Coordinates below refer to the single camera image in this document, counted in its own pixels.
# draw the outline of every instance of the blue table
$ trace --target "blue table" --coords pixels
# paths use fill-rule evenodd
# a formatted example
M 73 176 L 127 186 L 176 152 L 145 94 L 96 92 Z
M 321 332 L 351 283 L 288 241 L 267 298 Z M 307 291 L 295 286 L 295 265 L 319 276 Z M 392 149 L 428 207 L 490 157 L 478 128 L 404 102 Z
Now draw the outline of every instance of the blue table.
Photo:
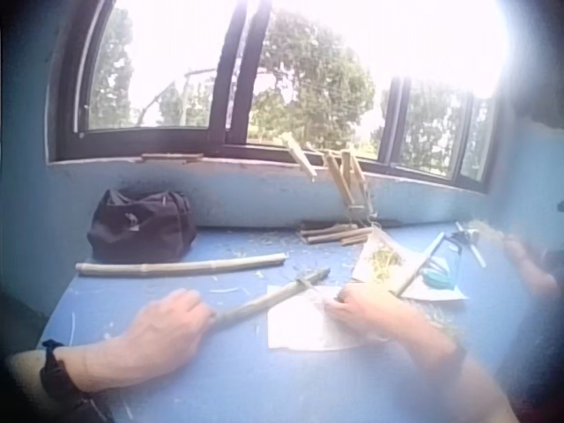
M 454 225 L 412 226 L 389 230 L 407 248 L 422 251 Z M 493 374 L 500 368 L 531 304 L 515 269 L 502 252 L 486 241 L 481 269 L 464 249 L 458 284 L 470 297 L 460 308 L 445 308 L 462 328 L 470 353 Z M 331 267 L 328 285 L 349 279 L 360 246 L 337 243 L 305 245 L 292 232 L 201 232 L 189 260 L 230 258 L 286 252 L 283 267 L 190 278 L 75 277 L 59 301 L 41 341 L 71 339 L 81 345 L 116 336 L 148 301 L 184 287 L 198 290 L 217 310 L 242 304 L 242 290 L 210 293 L 211 289 L 245 287 L 252 295 L 267 285 L 284 285 L 300 271 Z M 266 315 L 213 333 L 188 366 L 159 380 L 109 392 L 116 421 L 139 422 L 375 422 L 417 421 L 397 401 L 399 383 L 412 375 L 407 354 L 394 343 L 342 352 L 273 351 L 267 345 Z

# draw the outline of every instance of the window pane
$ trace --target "window pane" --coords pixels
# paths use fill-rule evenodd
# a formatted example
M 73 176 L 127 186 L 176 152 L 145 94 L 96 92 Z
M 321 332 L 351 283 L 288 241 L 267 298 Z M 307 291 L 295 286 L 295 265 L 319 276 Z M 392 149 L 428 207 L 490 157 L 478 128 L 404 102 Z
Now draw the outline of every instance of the window pane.
M 273 2 L 256 76 L 248 143 L 378 154 L 390 73 L 373 2 Z
M 464 93 L 440 83 L 412 81 L 399 163 L 447 176 L 463 126 Z
M 481 181 L 494 126 L 494 100 L 476 99 L 472 107 L 470 131 L 460 173 Z
M 207 127 L 235 0 L 117 0 L 93 74 L 89 128 Z

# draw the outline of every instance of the paper sheet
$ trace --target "paper sheet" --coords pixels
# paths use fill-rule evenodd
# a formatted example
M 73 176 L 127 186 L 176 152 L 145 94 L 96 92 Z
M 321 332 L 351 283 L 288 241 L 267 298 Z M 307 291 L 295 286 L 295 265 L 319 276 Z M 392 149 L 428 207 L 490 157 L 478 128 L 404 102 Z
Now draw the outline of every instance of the paper sheet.
M 401 257 L 404 262 L 416 260 L 419 253 L 410 251 L 393 241 L 382 229 L 375 228 L 374 231 L 368 236 L 368 241 L 364 244 L 364 248 L 360 252 L 359 261 L 354 266 L 352 271 L 352 278 L 360 282 L 372 283 L 373 281 L 373 265 L 371 263 L 372 255 L 383 246 L 388 245 L 392 247 Z M 448 269 L 445 260 L 440 257 L 434 259 L 440 263 L 442 267 Z M 405 269 L 403 266 L 390 266 L 390 280 L 388 281 L 388 288 L 392 289 L 404 276 Z M 402 294 L 402 298 L 417 300 L 417 301 L 459 301 L 468 300 L 458 286 L 454 290 L 450 289 L 434 289 L 427 286 L 423 282 L 423 278 L 418 276 L 413 280 L 412 284 Z
M 278 289 L 279 286 L 268 286 L 268 293 Z M 269 348 L 331 351 L 364 344 L 362 336 L 325 314 L 323 298 L 335 298 L 340 289 L 340 286 L 318 286 L 315 291 L 309 289 L 271 308 Z

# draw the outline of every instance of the person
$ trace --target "person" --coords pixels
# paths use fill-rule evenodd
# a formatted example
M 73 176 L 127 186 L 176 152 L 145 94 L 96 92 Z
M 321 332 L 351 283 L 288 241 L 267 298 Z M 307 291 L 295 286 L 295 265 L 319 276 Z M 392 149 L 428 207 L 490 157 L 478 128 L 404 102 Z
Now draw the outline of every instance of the person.
M 515 236 L 506 237 L 504 248 L 534 307 L 500 379 L 521 420 L 557 421 L 564 412 L 564 251 L 535 249 Z
M 403 345 L 425 375 L 442 369 L 458 345 L 433 327 L 416 308 L 378 286 L 349 283 L 326 311 L 354 330 L 378 330 Z M 180 290 L 143 308 L 119 337 L 92 345 L 58 347 L 76 387 L 88 392 L 119 388 L 164 375 L 184 365 L 196 353 L 213 314 L 194 291 Z M 449 404 L 460 421 L 515 422 L 508 400 L 492 377 L 475 360 L 460 356 L 449 375 Z M 24 392 L 44 410 L 56 404 L 41 386 L 45 352 L 23 352 L 10 358 L 11 373 Z

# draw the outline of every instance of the blue wall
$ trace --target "blue wall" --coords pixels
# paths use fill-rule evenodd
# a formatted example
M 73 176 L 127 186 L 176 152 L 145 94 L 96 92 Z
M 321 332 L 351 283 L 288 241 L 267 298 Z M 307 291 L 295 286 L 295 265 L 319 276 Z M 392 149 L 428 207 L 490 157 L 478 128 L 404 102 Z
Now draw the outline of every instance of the blue wall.
M 536 245 L 564 249 L 564 130 L 522 122 L 500 224 Z
M 345 209 L 329 176 L 311 184 L 296 166 L 126 160 L 47 164 L 45 103 L 56 37 L 70 0 L 29 2 L 3 33 L 2 277 L 7 293 L 49 314 L 90 252 L 86 231 L 107 188 L 177 189 L 206 226 L 293 226 L 337 219 Z M 382 218 L 404 223 L 484 218 L 488 197 L 460 189 L 371 176 Z

